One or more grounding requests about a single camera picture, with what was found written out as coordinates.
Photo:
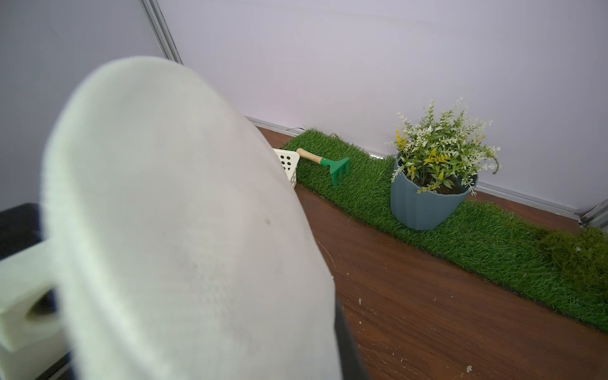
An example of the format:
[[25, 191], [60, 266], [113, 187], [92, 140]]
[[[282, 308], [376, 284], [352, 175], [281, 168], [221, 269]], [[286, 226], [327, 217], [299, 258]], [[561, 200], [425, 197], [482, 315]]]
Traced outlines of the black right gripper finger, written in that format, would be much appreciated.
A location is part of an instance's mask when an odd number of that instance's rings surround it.
[[340, 356], [340, 368], [344, 380], [369, 380], [369, 374], [364, 361], [360, 358], [359, 349], [348, 319], [339, 301], [335, 302], [334, 332]]

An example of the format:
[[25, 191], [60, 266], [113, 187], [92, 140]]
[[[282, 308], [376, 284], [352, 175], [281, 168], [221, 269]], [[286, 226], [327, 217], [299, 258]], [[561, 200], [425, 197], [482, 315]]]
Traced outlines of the green artificial grass mat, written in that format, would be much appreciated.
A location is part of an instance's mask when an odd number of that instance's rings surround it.
[[607, 329], [607, 235], [576, 233], [529, 223], [496, 204], [467, 200], [437, 228], [415, 231], [390, 210], [390, 158], [373, 158], [336, 135], [311, 129], [286, 144], [325, 158], [350, 158], [352, 171], [333, 185], [329, 173], [310, 161], [297, 169], [299, 184], [351, 218], [405, 244], [457, 264], [486, 280], [568, 318]]

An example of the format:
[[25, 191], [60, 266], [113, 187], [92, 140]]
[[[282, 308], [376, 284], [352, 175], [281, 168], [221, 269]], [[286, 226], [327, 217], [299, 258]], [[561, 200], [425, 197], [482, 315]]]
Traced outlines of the white perforated plastic basket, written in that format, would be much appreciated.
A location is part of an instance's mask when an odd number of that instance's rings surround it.
[[300, 155], [292, 150], [275, 149], [274, 151], [280, 160], [281, 166], [283, 166], [291, 186], [294, 188], [297, 184], [297, 166]]

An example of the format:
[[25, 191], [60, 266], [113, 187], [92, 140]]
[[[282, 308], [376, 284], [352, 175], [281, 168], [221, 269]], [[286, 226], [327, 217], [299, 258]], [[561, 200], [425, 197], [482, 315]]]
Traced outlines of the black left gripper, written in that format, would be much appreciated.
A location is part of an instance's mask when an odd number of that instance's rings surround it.
[[2, 259], [42, 242], [39, 204], [21, 204], [1, 211], [0, 232]]

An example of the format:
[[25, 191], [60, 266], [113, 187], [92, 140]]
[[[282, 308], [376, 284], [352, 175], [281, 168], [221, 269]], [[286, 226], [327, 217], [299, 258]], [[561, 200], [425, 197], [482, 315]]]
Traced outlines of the artificial plant in teal pot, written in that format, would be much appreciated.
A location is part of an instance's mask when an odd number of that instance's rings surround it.
[[491, 123], [469, 116], [461, 101], [443, 112], [432, 101], [416, 123], [398, 118], [390, 210], [409, 229], [430, 231], [476, 194], [481, 172], [499, 172], [500, 147], [485, 142]]

